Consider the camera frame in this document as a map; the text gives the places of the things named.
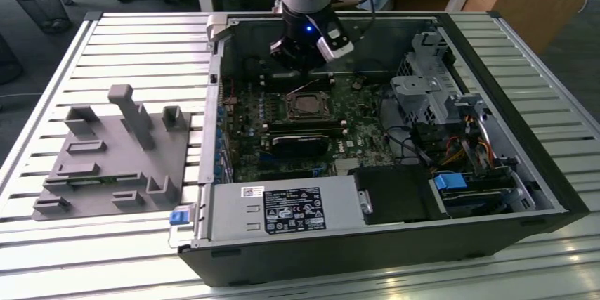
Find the metal slatted table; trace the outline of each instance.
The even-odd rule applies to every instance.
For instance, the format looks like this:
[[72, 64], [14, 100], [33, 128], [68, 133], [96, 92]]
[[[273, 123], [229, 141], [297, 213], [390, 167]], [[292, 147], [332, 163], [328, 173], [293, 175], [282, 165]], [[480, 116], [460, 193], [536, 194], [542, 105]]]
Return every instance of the metal slatted table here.
[[[490, 73], [592, 214], [493, 257], [210, 289], [174, 255], [168, 212], [34, 222], [66, 126], [68, 106], [98, 115], [112, 84], [130, 84], [148, 112], [192, 113], [182, 202], [197, 196], [197, 161], [210, 54], [206, 13], [105, 13], [84, 21], [0, 171], [0, 299], [538, 299], [600, 291], [598, 124], [501, 19], [453, 15]], [[477, 91], [458, 68], [470, 91]], [[190, 232], [176, 233], [188, 239]]]

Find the motherboard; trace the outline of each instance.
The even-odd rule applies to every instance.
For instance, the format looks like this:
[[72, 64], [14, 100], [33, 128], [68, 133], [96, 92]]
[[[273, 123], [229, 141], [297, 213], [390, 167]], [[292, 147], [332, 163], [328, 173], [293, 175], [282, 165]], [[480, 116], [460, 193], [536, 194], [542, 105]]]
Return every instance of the motherboard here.
[[341, 176], [393, 163], [377, 119], [380, 84], [360, 74], [224, 87], [234, 182]]

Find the black wastebasket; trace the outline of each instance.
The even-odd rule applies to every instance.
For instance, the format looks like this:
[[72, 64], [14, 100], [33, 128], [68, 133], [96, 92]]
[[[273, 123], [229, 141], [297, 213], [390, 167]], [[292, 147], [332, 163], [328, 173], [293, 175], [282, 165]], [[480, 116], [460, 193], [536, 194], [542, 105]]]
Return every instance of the black wastebasket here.
[[17, 2], [44, 33], [60, 33], [70, 27], [61, 0], [17, 0]]
[[0, 84], [12, 81], [22, 73], [17, 57], [8, 47], [4, 37], [0, 35]]

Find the warning label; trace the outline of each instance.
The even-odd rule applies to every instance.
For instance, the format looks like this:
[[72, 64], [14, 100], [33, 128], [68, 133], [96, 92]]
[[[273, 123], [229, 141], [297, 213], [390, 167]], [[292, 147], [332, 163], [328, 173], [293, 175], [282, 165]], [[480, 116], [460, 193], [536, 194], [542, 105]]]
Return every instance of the warning label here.
[[326, 228], [318, 188], [264, 191], [262, 198], [269, 235]]

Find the blue tab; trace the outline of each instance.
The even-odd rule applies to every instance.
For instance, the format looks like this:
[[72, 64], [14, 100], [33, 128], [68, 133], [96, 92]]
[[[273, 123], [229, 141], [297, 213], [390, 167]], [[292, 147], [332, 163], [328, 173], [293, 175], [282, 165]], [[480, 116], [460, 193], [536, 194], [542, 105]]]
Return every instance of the blue tab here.
[[189, 211], [173, 211], [169, 217], [170, 225], [185, 225], [189, 224]]
[[466, 188], [466, 182], [461, 174], [440, 174], [433, 178], [433, 182], [438, 190]]

